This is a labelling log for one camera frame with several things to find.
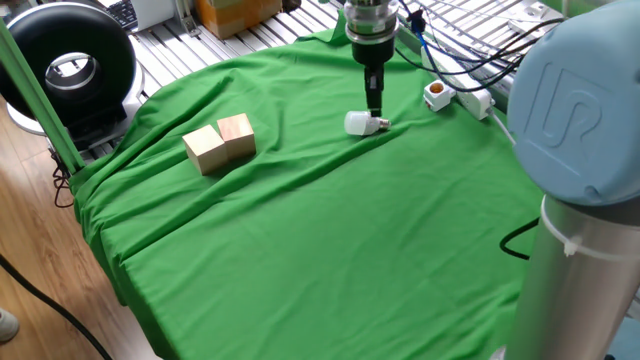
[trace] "wooden floor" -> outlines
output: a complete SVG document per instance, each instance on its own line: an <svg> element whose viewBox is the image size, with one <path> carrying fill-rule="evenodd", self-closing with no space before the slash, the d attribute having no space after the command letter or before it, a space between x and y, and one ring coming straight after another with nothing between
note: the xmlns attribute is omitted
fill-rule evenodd
<svg viewBox="0 0 640 360"><path fill-rule="evenodd" d="M73 208L58 209L45 139L9 120L0 98L0 252L29 281L73 313L117 360L158 359L82 238ZM61 202L72 201L68 190ZM100 359L60 315L0 269L0 307L21 329L2 360Z"/></svg>

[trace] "cardboard box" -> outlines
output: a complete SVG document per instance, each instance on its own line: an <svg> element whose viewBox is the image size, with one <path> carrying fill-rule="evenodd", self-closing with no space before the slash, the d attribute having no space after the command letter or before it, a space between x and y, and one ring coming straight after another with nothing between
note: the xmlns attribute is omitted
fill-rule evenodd
<svg viewBox="0 0 640 360"><path fill-rule="evenodd" d="M282 0L196 0L200 22L224 39L258 25L282 9Z"/></svg>

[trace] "green cloth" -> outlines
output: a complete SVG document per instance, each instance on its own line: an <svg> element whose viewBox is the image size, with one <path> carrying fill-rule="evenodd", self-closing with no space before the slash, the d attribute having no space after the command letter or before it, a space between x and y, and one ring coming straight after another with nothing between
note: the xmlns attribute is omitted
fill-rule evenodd
<svg viewBox="0 0 640 360"><path fill-rule="evenodd" d="M86 241L161 357L486 360L504 343L526 262L498 242L541 193L495 124L431 112L431 75L399 57L391 129L347 135L363 69L337 29L163 88L71 179ZM200 176L181 137L239 113L257 155Z"/></svg>

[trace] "shoe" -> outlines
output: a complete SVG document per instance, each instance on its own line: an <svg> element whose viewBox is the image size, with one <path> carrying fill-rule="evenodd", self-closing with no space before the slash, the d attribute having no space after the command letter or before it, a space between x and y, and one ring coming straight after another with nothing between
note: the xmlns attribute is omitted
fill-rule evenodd
<svg viewBox="0 0 640 360"><path fill-rule="evenodd" d="M13 339L20 329L20 323L8 311L0 309L0 342Z"/></svg>

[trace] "wooden block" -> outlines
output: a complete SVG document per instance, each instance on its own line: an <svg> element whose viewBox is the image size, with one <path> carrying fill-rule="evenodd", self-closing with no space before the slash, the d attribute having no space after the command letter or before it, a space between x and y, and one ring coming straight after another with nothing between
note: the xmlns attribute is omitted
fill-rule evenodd
<svg viewBox="0 0 640 360"><path fill-rule="evenodd" d="M218 120L220 135L227 144L229 160L256 153L256 139L247 114Z"/></svg>
<svg viewBox="0 0 640 360"><path fill-rule="evenodd" d="M183 136L182 140L189 159L202 175L207 175L229 162L227 146L211 125Z"/></svg>

